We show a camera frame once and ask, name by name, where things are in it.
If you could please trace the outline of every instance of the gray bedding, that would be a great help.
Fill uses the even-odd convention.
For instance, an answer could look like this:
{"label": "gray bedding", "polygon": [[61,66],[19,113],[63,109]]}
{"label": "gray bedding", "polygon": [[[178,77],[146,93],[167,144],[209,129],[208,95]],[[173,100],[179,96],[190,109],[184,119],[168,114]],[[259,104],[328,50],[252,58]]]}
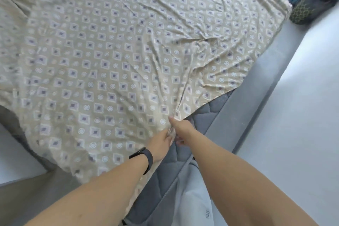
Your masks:
{"label": "gray bedding", "polygon": [[[233,90],[203,105],[187,119],[199,132],[205,134],[232,93]],[[191,159],[192,153],[188,147],[173,144],[165,159],[136,199],[125,219],[126,222],[138,225],[147,221],[171,187],[175,185],[182,168]]]}

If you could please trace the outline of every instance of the white cloth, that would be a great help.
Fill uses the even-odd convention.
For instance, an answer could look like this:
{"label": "white cloth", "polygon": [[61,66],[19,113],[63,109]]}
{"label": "white cloth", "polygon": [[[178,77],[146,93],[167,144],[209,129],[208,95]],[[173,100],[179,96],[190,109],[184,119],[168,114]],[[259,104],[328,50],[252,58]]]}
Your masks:
{"label": "white cloth", "polygon": [[212,202],[194,160],[179,175],[172,226],[214,226]]}

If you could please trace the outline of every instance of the beige sheet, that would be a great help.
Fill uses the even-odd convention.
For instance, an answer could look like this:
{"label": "beige sheet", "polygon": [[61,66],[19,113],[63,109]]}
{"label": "beige sheet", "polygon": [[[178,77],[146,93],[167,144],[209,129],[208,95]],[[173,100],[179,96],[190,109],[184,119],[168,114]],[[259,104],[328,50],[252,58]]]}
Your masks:
{"label": "beige sheet", "polygon": [[30,147],[82,183],[109,171],[168,115],[182,120],[240,86],[289,10],[286,0],[36,0],[13,92]]}

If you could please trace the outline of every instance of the forearm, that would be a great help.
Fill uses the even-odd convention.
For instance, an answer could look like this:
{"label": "forearm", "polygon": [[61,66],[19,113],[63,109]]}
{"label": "forearm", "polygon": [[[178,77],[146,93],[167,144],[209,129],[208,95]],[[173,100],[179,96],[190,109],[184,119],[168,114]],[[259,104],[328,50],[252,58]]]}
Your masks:
{"label": "forearm", "polygon": [[246,161],[195,131],[188,141],[215,205],[229,226],[316,225]]}
{"label": "forearm", "polygon": [[147,157],[138,155],[72,191],[27,226],[118,225],[147,167]]}

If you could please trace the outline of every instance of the person's right arm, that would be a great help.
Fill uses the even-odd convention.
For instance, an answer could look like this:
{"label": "person's right arm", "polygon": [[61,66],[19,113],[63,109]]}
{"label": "person's right arm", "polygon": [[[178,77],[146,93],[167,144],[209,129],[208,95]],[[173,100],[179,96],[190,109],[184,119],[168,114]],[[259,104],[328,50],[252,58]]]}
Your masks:
{"label": "person's right arm", "polygon": [[169,118],[199,165],[211,199],[228,226],[317,226],[276,185],[245,160],[219,147],[187,120]]}

